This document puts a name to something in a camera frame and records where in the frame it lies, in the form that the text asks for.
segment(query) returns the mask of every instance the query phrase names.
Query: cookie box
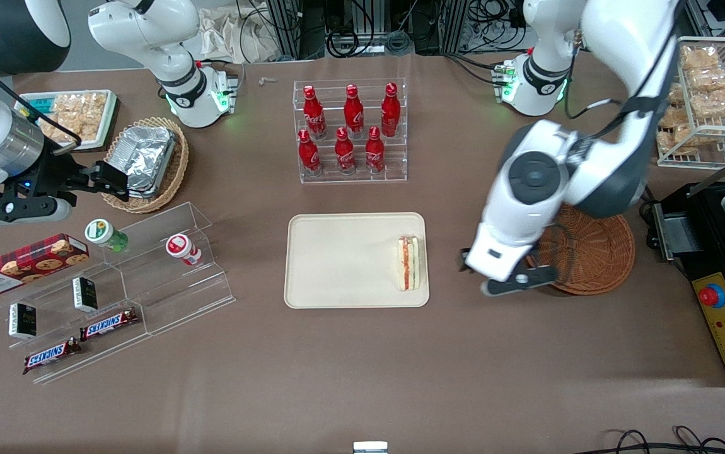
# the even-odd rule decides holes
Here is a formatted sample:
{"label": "cookie box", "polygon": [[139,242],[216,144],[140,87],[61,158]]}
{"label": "cookie box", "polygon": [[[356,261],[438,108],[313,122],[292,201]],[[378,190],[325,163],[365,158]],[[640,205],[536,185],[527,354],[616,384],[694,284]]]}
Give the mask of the cookie box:
{"label": "cookie box", "polygon": [[88,247],[65,233],[0,255],[0,294],[89,259]]}

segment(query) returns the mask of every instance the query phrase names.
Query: brown tablecloth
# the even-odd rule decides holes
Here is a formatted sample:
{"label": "brown tablecloth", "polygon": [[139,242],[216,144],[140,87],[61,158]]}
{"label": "brown tablecloth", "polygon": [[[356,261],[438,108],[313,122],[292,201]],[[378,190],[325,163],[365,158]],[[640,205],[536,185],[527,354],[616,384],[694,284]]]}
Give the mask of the brown tablecloth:
{"label": "brown tablecloth", "polygon": [[[293,81],[396,75],[409,78],[409,181],[302,186]],[[259,87],[261,76],[279,82]],[[146,70],[30,75],[16,86],[114,90],[117,131],[170,116]],[[606,96],[624,90],[582,55],[573,110]],[[569,122],[559,105],[548,117],[594,132],[612,109]],[[725,438],[722,363],[688,283],[645,247],[636,210],[627,213],[636,264],[610,294],[488,299],[481,276],[457,273],[503,147],[533,120],[440,57],[249,66],[236,114],[186,129],[192,160],[169,205],[192,201],[214,222],[207,233],[238,299],[49,385],[21,376],[0,319],[0,453],[348,452],[366,439],[395,453],[568,452],[614,445],[615,429],[674,441],[674,424]],[[663,197],[705,175],[652,167],[651,187]],[[391,211],[426,220],[426,306],[285,306],[290,218]],[[142,218],[80,194],[65,221],[0,227],[0,253],[48,233],[80,235],[99,216],[117,227]]]}

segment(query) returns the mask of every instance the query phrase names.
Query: round wicker basket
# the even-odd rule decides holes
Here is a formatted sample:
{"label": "round wicker basket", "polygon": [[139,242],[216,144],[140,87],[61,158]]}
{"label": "round wicker basket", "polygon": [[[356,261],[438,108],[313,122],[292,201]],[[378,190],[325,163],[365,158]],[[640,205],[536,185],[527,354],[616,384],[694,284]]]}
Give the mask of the round wicker basket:
{"label": "round wicker basket", "polygon": [[[595,219],[569,205],[562,205],[555,224],[539,239],[538,249],[541,264],[559,270],[553,287],[575,295],[614,290],[634,264],[634,237],[623,216]],[[532,256],[528,262],[535,265]]]}
{"label": "round wicker basket", "polygon": [[[161,188],[158,191],[158,195],[152,199],[138,199],[130,197],[127,202],[122,202],[120,199],[115,198],[110,194],[103,194],[105,202],[108,205],[115,207],[116,209],[125,210],[135,214],[143,214],[146,212],[153,212],[160,207],[168,204],[175,196],[175,193],[180,189],[180,184],[183,183],[183,175],[186,173],[186,166],[189,164],[189,144],[186,142],[186,137],[183,135],[183,131],[177,124],[166,118],[146,118],[144,120],[138,120],[131,124],[132,126],[148,126],[148,127],[166,127],[170,131],[175,132],[175,150],[173,150],[172,158],[170,158],[169,166],[166,167],[166,173],[164,174],[163,181],[161,182]],[[111,143],[108,148],[108,154],[105,155],[105,161],[110,161],[113,155],[115,146],[119,143],[119,139],[127,131],[126,127],[119,136]]]}

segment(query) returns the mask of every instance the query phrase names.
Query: clear acrylic shelf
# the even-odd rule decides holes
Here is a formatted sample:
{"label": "clear acrylic shelf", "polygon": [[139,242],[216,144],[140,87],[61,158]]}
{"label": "clear acrylic shelf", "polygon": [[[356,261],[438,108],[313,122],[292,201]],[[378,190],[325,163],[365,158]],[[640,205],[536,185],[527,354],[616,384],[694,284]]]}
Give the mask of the clear acrylic shelf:
{"label": "clear acrylic shelf", "polygon": [[[383,137],[385,142],[385,171],[379,175],[368,172],[365,162],[365,144],[368,141],[368,127],[380,126],[382,117],[382,100],[385,98],[385,85],[395,83],[399,87],[401,115],[395,137]],[[337,168],[337,157],[334,153],[334,132],[338,127],[345,126],[343,105],[345,104],[345,86],[354,83],[359,90],[365,118],[365,137],[351,139],[354,144],[354,161],[357,172],[343,175]],[[298,158],[298,131],[307,127],[304,117],[304,87],[314,86],[316,97],[323,105],[326,117],[326,137],[314,141],[317,145],[323,173],[317,177],[307,176],[304,165]],[[408,86],[405,78],[355,79],[330,81],[296,81],[293,87],[294,150],[298,163],[298,173],[303,184],[315,183],[393,183],[408,179]]]}
{"label": "clear acrylic shelf", "polygon": [[[48,383],[233,302],[225,272],[214,262],[209,239],[203,232],[209,225],[211,222],[191,203],[178,205],[120,229],[129,237],[123,251],[93,248],[103,256],[99,264],[37,288],[32,295],[20,295],[20,302],[37,308],[38,335],[28,340],[13,339],[10,347],[23,357],[71,337],[78,339],[80,328],[127,308],[136,308],[139,317],[137,323],[80,342],[82,352],[40,366],[29,371],[28,376],[35,383]],[[187,265],[168,255],[166,239],[175,233],[189,236],[203,251],[198,264]],[[94,282],[97,311],[84,313],[74,308],[71,279],[76,276]],[[8,318],[8,305],[0,305],[0,317],[4,319]],[[19,366],[23,365],[14,366],[13,373]]]}

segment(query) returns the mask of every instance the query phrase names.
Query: red bottle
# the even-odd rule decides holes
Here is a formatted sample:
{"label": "red bottle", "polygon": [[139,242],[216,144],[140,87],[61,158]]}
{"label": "red bottle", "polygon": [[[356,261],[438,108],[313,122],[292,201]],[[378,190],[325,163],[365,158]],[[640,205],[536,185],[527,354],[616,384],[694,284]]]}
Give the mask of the red bottle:
{"label": "red bottle", "polygon": [[385,170],[385,144],[380,139],[380,129],[371,126],[368,130],[368,143],[365,144],[365,164],[368,172],[382,173]]}
{"label": "red bottle", "polygon": [[343,175],[353,175],[357,172],[354,162],[354,144],[349,140],[349,133],[345,127],[337,128],[337,142],[334,144],[334,153],[337,155],[337,167]]}
{"label": "red bottle", "polygon": [[326,117],[323,115],[323,106],[315,96],[315,89],[308,85],[304,87],[304,117],[307,127],[316,141],[326,137]]}
{"label": "red bottle", "polygon": [[357,97],[357,86],[353,83],[345,87],[345,126],[349,130],[349,137],[352,139],[363,138],[365,120],[363,120],[363,103]]}
{"label": "red bottle", "polygon": [[310,132],[301,129],[298,132],[298,156],[304,163],[304,172],[308,177],[316,177],[323,173],[320,157],[317,155],[317,145],[310,139]]}
{"label": "red bottle", "polygon": [[397,98],[397,84],[388,83],[385,86],[385,99],[382,101],[382,135],[394,137],[397,135],[399,118],[402,106]]}

